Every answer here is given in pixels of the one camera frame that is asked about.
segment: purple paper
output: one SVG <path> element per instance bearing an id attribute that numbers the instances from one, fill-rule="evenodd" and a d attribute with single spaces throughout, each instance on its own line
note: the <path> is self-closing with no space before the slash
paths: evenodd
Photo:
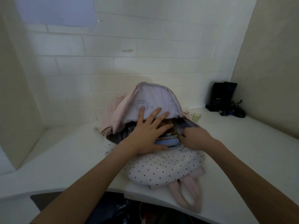
<path id="1" fill-rule="evenodd" d="M 26 23 L 63 26 L 96 24 L 93 0 L 15 0 Z"/>

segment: white cord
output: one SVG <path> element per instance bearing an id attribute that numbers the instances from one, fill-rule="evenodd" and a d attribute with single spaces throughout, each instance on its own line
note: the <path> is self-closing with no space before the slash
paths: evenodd
<path id="1" fill-rule="evenodd" d="M 140 220 L 142 221 L 142 218 L 141 218 L 141 213 L 140 213 L 141 204 L 140 204 L 140 206 L 139 206 L 139 217 L 140 217 Z"/>
<path id="2" fill-rule="evenodd" d="M 190 217 L 190 215 L 189 215 L 189 218 L 190 218 L 190 220 L 191 220 L 192 224 L 194 224 L 194 223 L 193 223 L 193 221 L 192 221 L 192 219 L 191 219 L 191 217 Z"/>

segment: person's left hand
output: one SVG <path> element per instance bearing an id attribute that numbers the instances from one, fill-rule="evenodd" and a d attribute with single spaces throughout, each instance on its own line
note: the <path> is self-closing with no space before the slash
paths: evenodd
<path id="1" fill-rule="evenodd" d="M 157 108 L 151 113 L 148 119 L 143 122 L 144 106 L 142 106 L 139 112 L 137 126 L 132 133 L 121 142 L 121 144 L 132 148 L 136 154 L 166 150 L 166 145 L 155 145 L 155 140 L 165 131 L 170 129 L 173 124 L 167 124 L 157 129 L 162 120 L 169 115 L 169 112 L 165 112 L 153 121 L 160 111 L 161 108 Z"/>

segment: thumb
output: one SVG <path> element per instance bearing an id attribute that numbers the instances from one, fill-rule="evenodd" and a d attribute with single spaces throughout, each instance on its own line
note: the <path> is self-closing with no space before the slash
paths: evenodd
<path id="1" fill-rule="evenodd" d="M 184 144 L 185 137 L 182 134 L 178 134 L 178 139 L 180 140 L 181 143 Z"/>
<path id="2" fill-rule="evenodd" d="M 158 152 L 158 151 L 161 151 L 161 150 L 167 150 L 168 147 L 166 145 L 155 145 L 154 148 L 153 148 L 153 152 Z"/>

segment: polka dot backpack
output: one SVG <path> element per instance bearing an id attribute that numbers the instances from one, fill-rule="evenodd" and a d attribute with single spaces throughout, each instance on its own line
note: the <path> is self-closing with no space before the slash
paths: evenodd
<path id="1" fill-rule="evenodd" d="M 116 98 L 103 114 L 100 132 L 105 137 L 106 154 L 124 138 L 127 124 L 137 121 L 142 105 L 145 107 L 144 119 L 147 119 L 153 110 L 161 107 L 160 114 L 169 111 L 168 119 L 183 121 L 181 131 L 184 126 L 198 127 L 191 120 L 190 114 L 183 112 L 176 96 L 169 88 L 141 82 L 127 96 Z M 201 195 L 195 179 L 204 175 L 202 168 L 204 153 L 190 150 L 180 144 L 178 139 L 176 140 L 174 143 L 178 142 L 178 144 L 169 146 L 168 150 L 135 156 L 123 168 L 123 172 L 130 180 L 149 186 L 151 189 L 168 186 L 180 206 L 193 212 L 200 212 Z M 183 196 L 182 184 L 192 195 L 193 204 Z"/>

